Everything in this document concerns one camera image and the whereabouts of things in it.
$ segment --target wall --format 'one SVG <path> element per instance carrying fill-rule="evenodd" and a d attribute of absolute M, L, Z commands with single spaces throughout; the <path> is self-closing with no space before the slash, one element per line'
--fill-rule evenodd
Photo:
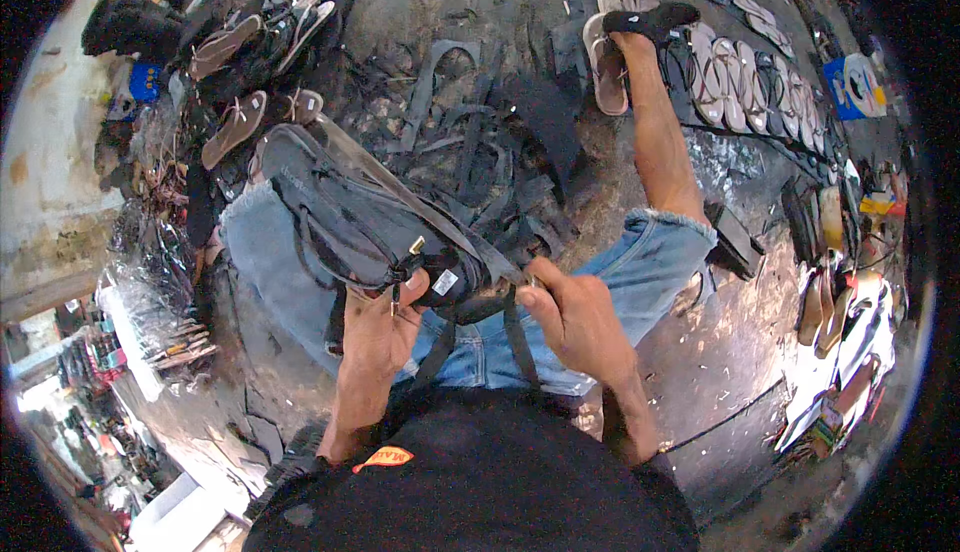
<path fill-rule="evenodd" d="M 93 149 L 114 54 L 83 55 L 98 0 L 73 0 L 34 50 L 0 158 L 0 318 L 17 320 L 93 290 L 123 198 L 99 187 Z M 58 54 L 42 54 L 54 51 Z"/>

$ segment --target sticker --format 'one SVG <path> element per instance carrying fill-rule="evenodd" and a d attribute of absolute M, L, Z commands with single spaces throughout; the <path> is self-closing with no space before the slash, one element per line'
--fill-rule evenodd
<path fill-rule="evenodd" d="M 433 291 L 440 295 L 447 295 L 446 293 L 450 291 L 450 288 L 453 287 L 453 284 L 456 282 L 457 275 L 450 272 L 450 270 L 444 270 L 443 274 L 437 279 L 437 282 L 433 284 Z"/>
<path fill-rule="evenodd" d="M 373 455 L 366 459 L 366 462 L 354 466 L 354 475 L 359 473 L 364 466 L 400 466 L 406 464 L 414 457 L 413 454 L 401 447 L 385 445 L 379 450 L 373 452 Z"/>

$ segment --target fingernail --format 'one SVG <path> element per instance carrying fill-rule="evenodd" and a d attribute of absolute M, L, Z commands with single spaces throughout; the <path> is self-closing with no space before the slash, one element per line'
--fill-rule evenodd
<path fill-rule="evenodd" d="M 516 300 L 527 308 L 537 303 L 537 297 L 530 292 L 517 292 Z"/>
<path fill-rule="evenodd" d="M 421 285 L 421 283 L 424 281 L 424 279 L 423 279 L 423 278 L 424 278 L 424 275 L 423 275 L 423 274 L 424 274 L 424 273 L 421 272 L 420 270 L 417 270 L 416 272 L 414 272 L 414 275 L 413 275 L 412 277 L 410 277 L 410 278 L 407 280 L 407 282 L 406 282 L 407 289 L 408 289 L 408 290 L 414 290 L 414 289 L 416 289 L 417 287 L 419 287 L 419 286 Z"/>

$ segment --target black t-shirt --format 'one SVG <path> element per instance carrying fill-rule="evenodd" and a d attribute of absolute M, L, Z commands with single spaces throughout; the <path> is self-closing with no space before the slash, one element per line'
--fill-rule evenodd
<path fill-rule="evenodd" d="M 697 548 L 663 457 L 628 468 L 548 406 L 518 391 L 419 394 L 355 462 L 318 459 L 282 486 L 244 550 Z"/>

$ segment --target orange logo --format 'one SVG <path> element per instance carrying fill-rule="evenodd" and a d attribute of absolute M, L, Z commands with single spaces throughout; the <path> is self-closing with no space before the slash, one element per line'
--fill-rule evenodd
<path fill-rule="evenodd" d="M 410 459 L 413 457 L 413 454 L 401 447 L 385 445 L 379 450 L 373 452 L 373 455 L 367 458 L 366 462 L 354 466 L 353 473 L 356 474 L 360 472 L 361 468 L 364 466 L 370 466 L 371 464 L 375 464 L 376 466 L 400 466 L 401 464 L 410 462 Z"/>

